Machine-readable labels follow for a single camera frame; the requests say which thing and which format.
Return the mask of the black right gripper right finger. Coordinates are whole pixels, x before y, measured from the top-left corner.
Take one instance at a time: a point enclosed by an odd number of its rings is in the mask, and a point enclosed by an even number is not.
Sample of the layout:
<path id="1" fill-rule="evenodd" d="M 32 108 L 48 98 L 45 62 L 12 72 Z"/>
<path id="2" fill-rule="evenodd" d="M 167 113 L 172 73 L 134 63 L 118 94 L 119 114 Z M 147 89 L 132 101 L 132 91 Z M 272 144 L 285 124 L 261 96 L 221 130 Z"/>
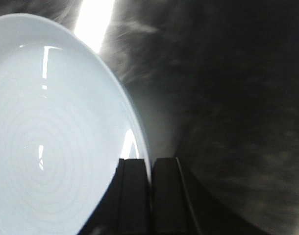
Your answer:
<path id="1" fill-rule="evenodd" d="M 199 235 L 175 158 L 157 159 L 152 171 L 152 224 L 155 235 Z"/>

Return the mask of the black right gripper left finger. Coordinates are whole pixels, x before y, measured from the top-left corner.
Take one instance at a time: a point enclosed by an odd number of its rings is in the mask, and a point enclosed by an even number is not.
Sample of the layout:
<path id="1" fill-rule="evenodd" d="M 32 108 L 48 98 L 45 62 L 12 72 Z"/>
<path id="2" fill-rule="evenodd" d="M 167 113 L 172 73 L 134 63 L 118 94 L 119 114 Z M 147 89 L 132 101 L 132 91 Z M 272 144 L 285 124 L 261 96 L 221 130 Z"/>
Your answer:
<path id="1" fill-rule="evenodd" d="M 110 186 L 79 233 L 150 234 L 149 183 L 143 159 L 119 159 Z"/>

